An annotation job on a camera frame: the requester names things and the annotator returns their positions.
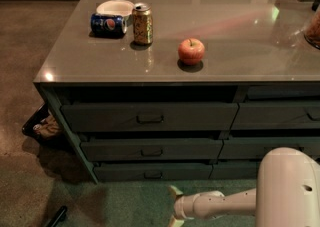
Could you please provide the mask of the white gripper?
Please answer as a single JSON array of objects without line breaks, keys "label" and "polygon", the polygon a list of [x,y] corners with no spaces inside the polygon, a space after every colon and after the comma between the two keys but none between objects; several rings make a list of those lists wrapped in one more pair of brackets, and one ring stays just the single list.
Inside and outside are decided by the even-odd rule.
[{"label": "white gripper", "polygon": [[183,195],[183,192],[174,185],[168,187],[171,196],[175,199],[174,216],[170,218],[168,227],[182,227],[184,220],[195,218],[194,201],[195,195]]}]

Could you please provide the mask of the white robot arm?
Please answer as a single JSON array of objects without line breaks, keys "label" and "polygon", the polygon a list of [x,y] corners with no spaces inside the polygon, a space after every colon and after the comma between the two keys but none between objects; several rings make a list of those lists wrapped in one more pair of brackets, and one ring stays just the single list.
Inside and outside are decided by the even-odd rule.
[{"label": "white robot arm", "polygon": [[254,189],[229,196],[220,191],[186,196],[172,186],[174,212],[168,227],[225,215],[255,218],[255,227],[320,227],[320,166],[306,154],[277,148],[263,158]]}]

